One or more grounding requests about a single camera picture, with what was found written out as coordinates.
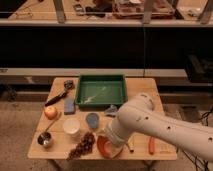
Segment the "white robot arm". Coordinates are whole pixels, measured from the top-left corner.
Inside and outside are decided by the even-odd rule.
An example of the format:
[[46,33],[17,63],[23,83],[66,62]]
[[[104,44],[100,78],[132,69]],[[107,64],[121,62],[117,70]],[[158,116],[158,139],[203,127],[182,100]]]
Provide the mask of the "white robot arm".
[[213,128],[155,112],[154,103],[146,93],[124,103],[105,127],[107,138],[116,147],[123,146],[134,132],[156,137],[213,162]]

